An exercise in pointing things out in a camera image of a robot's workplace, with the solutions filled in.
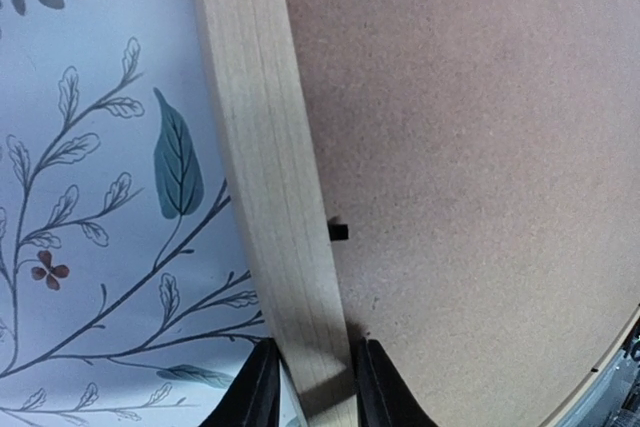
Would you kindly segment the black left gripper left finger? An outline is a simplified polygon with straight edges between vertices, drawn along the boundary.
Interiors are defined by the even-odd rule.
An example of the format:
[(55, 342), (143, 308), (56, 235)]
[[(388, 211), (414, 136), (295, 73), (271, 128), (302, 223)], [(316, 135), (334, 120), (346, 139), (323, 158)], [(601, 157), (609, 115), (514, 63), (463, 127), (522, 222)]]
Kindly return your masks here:
[(278, 427), (279, 359), (274, 339), (259, 341), (220, 403), (200, 427)]

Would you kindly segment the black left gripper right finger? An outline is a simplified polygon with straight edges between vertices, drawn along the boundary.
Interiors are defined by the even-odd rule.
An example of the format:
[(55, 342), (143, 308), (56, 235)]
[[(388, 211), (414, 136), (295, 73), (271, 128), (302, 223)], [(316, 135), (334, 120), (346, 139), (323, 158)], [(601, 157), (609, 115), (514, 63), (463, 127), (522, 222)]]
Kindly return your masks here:
[(437, 427), (378, 340), (357, 343), (354, 369), (360, 426)]

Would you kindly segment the brown frame backing board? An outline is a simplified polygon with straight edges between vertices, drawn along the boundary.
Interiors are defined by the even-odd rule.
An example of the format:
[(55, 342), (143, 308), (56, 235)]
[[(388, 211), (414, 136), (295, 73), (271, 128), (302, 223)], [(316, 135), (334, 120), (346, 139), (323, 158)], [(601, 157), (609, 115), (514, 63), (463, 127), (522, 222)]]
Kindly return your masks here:
[(639, 303), (639, 0), (287, 0), (350, 332), (537, 426)]

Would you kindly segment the light wooden picture frame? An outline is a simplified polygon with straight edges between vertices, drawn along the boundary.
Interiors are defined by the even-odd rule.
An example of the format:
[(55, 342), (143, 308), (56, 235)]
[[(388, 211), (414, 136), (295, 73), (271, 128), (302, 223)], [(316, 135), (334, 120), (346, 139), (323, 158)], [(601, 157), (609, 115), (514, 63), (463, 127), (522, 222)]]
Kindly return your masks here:
[[(287, 0), (196, 0), (221, 149), (253, 281), (309, 426), (358, 424), (355, 340), (327, 213)], [(540, 425), (578, 412), (610, 376), (639, 303), (608, 350)]]

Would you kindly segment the floral patterned table cover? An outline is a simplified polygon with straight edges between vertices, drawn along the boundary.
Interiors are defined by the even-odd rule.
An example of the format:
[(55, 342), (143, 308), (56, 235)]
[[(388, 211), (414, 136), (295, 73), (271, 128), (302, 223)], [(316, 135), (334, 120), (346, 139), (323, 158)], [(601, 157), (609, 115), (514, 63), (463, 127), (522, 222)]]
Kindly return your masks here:
[(194, 0), (1, 0), (1, 422), (196, 426), (266, 329)]

